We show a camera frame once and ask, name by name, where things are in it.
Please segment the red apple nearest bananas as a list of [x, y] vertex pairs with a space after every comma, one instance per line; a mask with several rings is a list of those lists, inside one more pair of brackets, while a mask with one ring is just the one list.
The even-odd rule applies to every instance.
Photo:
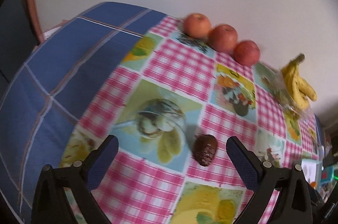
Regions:
[[260, 54], [260, 49], [254, 41], [244, 40], [235, 47], [233, 58], [242, 66], [251, 67], [259, 62]]

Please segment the pink checkered fruit tablecloth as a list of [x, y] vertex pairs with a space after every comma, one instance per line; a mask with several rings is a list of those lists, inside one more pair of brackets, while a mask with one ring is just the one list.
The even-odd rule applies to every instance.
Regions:
[[[165, 17], [126, 54], [76, 125], [61, 159], [83, 160], [107, 135], [119, 152], [93, 195], [112, 223], [232, 223], [252, 196], [232, 165], [236, 136], [262, 161], [291, 167], [318, 159], [316, 121], [284, 113], [273, 72], [244, 67]], [[213, 135], [210, 166], [192, 156]]]

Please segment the upper yellow banana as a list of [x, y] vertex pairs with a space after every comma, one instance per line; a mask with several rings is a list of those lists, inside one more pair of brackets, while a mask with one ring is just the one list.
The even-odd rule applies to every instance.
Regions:
[[317, 93], [314, 88], [300, 76], [298, 66], [305, 60], [305, 55], [303, 53], [298, 54], [292, 61], [290, 65], [295, 68], [295, 77], [298, 84], [298, 90], [306, 95], [311, 101], [317, 100]]

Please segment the clear plastic fruit container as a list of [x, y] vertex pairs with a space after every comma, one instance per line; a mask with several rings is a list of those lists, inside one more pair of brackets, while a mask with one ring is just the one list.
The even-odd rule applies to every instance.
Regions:
[[296, 119], [304, 120], [309, 119], [312, 116], [308, 97], [300, 92], [301, 97], [306, 101], [306, 107], [304, 109], [300, 108], [290, 96], [280, 71], [274, 73], [271, 85], [274, 99], [282, 107], [284, 113], [287, 113]]

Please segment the blue plaid bedsheet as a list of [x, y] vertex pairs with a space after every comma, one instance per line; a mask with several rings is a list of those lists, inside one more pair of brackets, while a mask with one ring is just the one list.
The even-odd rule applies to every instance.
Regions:
[[73, 18], [33, 52], [1, 99], [1, 193], [29, 223], [46, 164], [60, 164], [70, 135], [125, 54], [164, 13], [104, 2]]

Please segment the large dark brown date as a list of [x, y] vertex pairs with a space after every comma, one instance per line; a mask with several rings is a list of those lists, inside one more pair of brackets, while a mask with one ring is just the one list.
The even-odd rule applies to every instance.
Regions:
[[199, 135], [192, 149], [193, 158], [203, 167], [210, 166], [218, 150], [217, 139], [213, 135]]

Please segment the white tray with teal rim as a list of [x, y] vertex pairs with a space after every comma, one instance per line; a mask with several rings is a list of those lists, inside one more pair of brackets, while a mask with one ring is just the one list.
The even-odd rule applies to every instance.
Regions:
[[306, 181], [311, 184], [316, 182], [319, 185], [321, 180], [323, 164], [319, 160], [303, 159], [301, 160], [301, 167]]

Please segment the far orange-red apple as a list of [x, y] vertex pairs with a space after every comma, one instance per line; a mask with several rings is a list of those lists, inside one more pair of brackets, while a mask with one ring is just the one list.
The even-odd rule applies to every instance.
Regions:
[[211, 22], [202, 13], [192, 13], [184, 19], [183, 31], [193, 38], [205, 38], [211, 31]]

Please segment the middle red apple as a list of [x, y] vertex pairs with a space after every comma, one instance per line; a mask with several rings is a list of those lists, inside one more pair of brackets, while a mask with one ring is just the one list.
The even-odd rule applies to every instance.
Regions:
[[211, 30], [208, 45], [217, 52], [232, 53], [238, 42], [238, 33], [228, 24], [220, 24]]

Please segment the teal toy box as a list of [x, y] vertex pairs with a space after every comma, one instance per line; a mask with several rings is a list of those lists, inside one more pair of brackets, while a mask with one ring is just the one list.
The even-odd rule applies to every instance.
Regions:
[[334, 167], [333, 166], [325, 167], [321, 172], [319, 188], [322, 188], [327, 183], [332, 182], [333, 177], [334, 177]]

